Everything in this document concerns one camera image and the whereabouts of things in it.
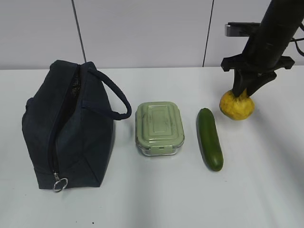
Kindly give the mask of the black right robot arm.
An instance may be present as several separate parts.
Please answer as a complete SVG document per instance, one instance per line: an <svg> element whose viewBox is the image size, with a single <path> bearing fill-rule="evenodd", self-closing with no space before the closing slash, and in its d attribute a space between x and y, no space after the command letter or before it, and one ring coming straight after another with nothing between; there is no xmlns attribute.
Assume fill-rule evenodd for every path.
<svg viewBox="0 0 304 228"><path fill-rule="evenodd" d="M263 85L276 78L275 71L291 69L294 60L283 56L293 36L303 28L304 2L302 0L273 0L260 23L229 22L225 25L227 37L248 37L241 54L226 57L222 69L234 70L232 93L239 97L244 91L251 96Z"/></svg>

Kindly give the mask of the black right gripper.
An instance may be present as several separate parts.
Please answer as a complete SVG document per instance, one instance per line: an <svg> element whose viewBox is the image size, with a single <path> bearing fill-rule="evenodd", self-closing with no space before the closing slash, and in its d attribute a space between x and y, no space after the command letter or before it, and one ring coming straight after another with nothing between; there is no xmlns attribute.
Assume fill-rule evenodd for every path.
<svg viewBox="0 0 304 228"><path fill-rule="evenodd" d="M227 72L234 69L232 93L239 97L247 88L247 95L253 95L259 88L276 79L277 69L291 69L295 61L283 52L288 41L282 37L250 36L241 54L225 57L221 62L222 69ZM249 83L249 72L258 74Z"/></svg>

